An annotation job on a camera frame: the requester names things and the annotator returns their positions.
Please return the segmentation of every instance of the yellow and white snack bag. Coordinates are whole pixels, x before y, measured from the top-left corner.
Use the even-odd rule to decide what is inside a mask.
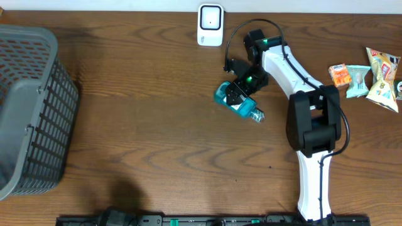
[[[366,48],[374,74],[374,83],[367,99],[385,108],[398,112],[394,91],[394,79],[400,56],[392,56],[377,50]]]

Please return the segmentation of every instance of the basket bottom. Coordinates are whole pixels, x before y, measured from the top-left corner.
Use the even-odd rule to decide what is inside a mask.
[[[21,145],[39,96],[41,81],[21,80],[13,84],[0,112],[0,190],[13,176]]]

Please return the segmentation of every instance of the blue bottle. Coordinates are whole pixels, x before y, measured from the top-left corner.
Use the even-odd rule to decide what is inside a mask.
[[[265,119],[264,112],[261,112],[257,109],[257,103],[253,101],[252,98],[247,97],[244,99],[244,102],[239,105],[229,106],[226,104],[226,93],[225,89],[230,84],[230,82],[224,82],[220,85],[220,87],[216,90],[214,99],[218,104],[225,105],[236,112],[236,114],[240,115],[243,118],[251,117],[256,122],[262,122]]]

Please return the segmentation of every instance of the table surface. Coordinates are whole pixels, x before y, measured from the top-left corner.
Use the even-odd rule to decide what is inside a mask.
[[[295,57],[325,85],[331,65],[369,65],[365,46],[402,55],[401,16],[227,13],[224,40],[252,18],[280,24]],[[197,45],[196,13],[6,11],[0,22],[52,30],[82,86],[63,180],[46,194],[0,202],[0,225],[54,225],[59,215],[111,205],[167,215],[296,210],[298,160],[285,134],[285,95],[272,78],[253,95],[262,124],[217,105],[214,91],[234,76],[222,70],[224,47]],[[256,28],[278,34],[250,24],[233,39],[230,57],[246,58],[242,38]],[[331,163],[332,211],[400,225],[402,117],[365,98],[346,99],[346,89],[351,141]]]

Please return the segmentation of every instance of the white device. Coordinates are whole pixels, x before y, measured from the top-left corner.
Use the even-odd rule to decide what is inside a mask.
[[[292,55],[289,46],[285,46],[285,52],[288,59],[296,69],[308,79],[309,82],[319,87],[321,82],[315,80],[308,72],[297,62]],[[282,53],[282,46],[270,47],[263,52],[262,65],[264,70],[272,75],[279,86],[289,99],[291,94],[299,91],[309,92],[314,88],[306,84],[296,72],[286,62]],[[300,197],[298,209],[305,220],[320,220],[320,161],[321,157],[328,154],[328,151],[315,153],[311,158],[306,157],[301,151],[297,151],[300,165]],[[328,201],[329,184],[329,165],[332,157],[324,160],[322,177],[322,209],[323,217],[331,214],[331,208]]]
[[[202,46],[220,46],[223,37],[224,8],[220,4],[202,4],[198,8],[198,44]]]

